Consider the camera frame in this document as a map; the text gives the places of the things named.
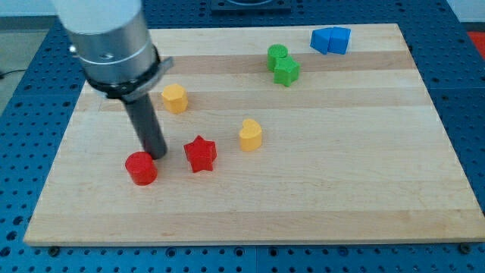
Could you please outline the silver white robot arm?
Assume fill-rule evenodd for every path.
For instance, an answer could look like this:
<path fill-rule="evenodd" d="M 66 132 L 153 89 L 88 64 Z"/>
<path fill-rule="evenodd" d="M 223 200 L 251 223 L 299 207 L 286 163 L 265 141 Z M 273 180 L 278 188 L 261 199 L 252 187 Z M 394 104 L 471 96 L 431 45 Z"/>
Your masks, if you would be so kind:
<path fill-rule="evenodd" d="M 88 83 L 108 99 L 132 102 L 173 67 L 160 59 L 140 0 L 52 0 Z"/>

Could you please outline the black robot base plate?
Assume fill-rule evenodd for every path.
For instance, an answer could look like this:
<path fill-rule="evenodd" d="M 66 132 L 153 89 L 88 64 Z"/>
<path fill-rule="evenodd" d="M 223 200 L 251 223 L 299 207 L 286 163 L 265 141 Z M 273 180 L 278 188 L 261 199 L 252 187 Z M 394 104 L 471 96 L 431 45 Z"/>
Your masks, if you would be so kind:
<path fill-rule="evenodd" d="M 292 0 L 210 0 L 212 12 L 290 11 Z"/>

